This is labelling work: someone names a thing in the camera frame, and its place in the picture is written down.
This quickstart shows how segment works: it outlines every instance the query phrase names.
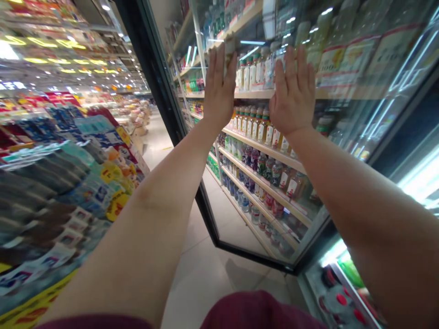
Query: shelf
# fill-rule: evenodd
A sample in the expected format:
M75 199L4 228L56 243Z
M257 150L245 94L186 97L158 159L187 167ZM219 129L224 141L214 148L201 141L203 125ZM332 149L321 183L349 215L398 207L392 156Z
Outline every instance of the shelf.
M282 206L288 209L294 216L297 217L306 227L311 227L312 221L304 215L301 210L297 209L289 202L289 198L282 193L280 190L275 187L271 187L266 183L266 180L262 180L261 177L254 173L253 170L248 168L246 165L242 164L242 162L236 159L233 155L228 153L222 147L219 148L219 151L225 155L231 162L233 162L240 170L242 170L247 176L255 181L261 188L263 188L269 195L271 195L277 202L279 202Z
M214 172L212 171L212 169L206 165L207 170L209 171L209 173L212 175L212 177L215 179L215 181L218 183L219 186L221 186L221 182L218 179L218 177L214 174Z
M256 239L259 241L261 246L265 249L267 254L274 259L277 259L277 257L274 255L274 253L271 251L271 248L265 243L264 239L262 238L261 234L253 227L252 220L249 219L245 212L242 211L242 209L237 204L235 198L233 198L229 191L227 190L227 187L222 186L221 189L223 190L226 197L229 198L231 204L235 207L238 214L242 217L248 228L251 230L251 232L254 234Z
M298 171L300 171L302 174L306 175L305 168L302 166L300 161L291 158L290 156L287 156L286 154L279 152L278 150L275 150L265 144L258 143L257 141L247 138L245 136L242 136L236 132L231 131L230 129L223 128L223 132L226 134L240 140L241 142L250 145L256 149L258 149L261 152L264 152L266 155L271 156L272 158L275 158L276 160L279 160L283 164L286 164L287 166L294 168Z
M230 171L222 167L222 170L230 177L230 179L242 190L242 192L248 197L248 199L258 207L259 211L262 215L273 225L273 227L281 233L282 237L288 242L288 244L294 249L297 250L299 248L299 244L294 238L285 231L279 221L269 212L269 210L259 201L259 198L254 194L250 193L249 190L245 187L243 183L239 181L236 177L234 177Z
M361 312L361 314L364 316L364 318L366 319L370 328L381 329L380 324L374 318L372 313L369 311L366 304L363 302L361 297L358 295L357 289L355 289L355 287L352 285L352 283L349 281L349 279L345 276L345 274L343 273L343 270L338 265L338 263L337 262L331 263L331 268L334 270L337 278L339 278L343 287L345 287L346 290L349 292L349 296L353 299L355 306Z

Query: tiled floor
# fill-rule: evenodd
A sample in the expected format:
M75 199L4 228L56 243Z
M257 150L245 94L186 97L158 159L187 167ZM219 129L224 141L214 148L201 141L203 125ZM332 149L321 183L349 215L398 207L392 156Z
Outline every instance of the tiled floor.
M152 112L147 128L144 159L152 169L169 154L172 143L158 110ZM221 239L266 255L207 170L203 182ZM214 247L194 201L162 328L199 328L221 297L236 291L260 289L268 291L280 302L291 304L283 273Z

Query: maroon shirt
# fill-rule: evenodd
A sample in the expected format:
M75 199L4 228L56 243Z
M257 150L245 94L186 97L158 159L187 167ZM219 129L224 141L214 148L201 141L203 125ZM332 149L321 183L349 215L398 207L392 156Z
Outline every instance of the maroon shirt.
M152 329L145 320L126 315L94 314L55 320L39 329L141 328ZM236 292L220 299L209 311L201 329L325 329L310 315L284 305L268 292Z

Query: white floor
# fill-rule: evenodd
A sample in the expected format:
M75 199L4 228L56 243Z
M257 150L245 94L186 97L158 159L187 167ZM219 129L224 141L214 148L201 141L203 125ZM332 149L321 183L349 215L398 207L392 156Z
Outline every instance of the white floor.
M158 110L152 112L147 128L144 159L153 169L172 151L172 143ZM203 181L221 239L266 255L207 169ZM162 328L199 328L221 297L250 290L268 291L287 304L293 298L295 305L305 308L300 293L290 293L291 284L287 287L283 273L215 248L194 201Z

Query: glass door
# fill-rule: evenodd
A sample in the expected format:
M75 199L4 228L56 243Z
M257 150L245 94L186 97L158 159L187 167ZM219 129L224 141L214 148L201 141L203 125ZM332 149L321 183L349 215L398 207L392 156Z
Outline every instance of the glass door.
M220 248L293 272L330 219L300 159L270 122L274 62L283 60L288 45L306 47L316 71L314 128L359 161L370 162L437 62L438 2L190 0L175 5L181 16L159 29L156 48L162 53L154 54L171 85L167 102L179 107L165 111L158 102L164 120L173 122L167 126L170 134L179 127L181 138L203 118L208 50L226 42L238 52L234 115L206 161L217 191L209 191L204 179L197 195L209 233ZM150 15L159 26L157 10ZM135 25L122 18L126 26ZM139 40L131 41L141 51ZM147 76L154 94L150 79L156 77ZM215 205L220 199L227 205ZM232 219L224 224L224 216Z

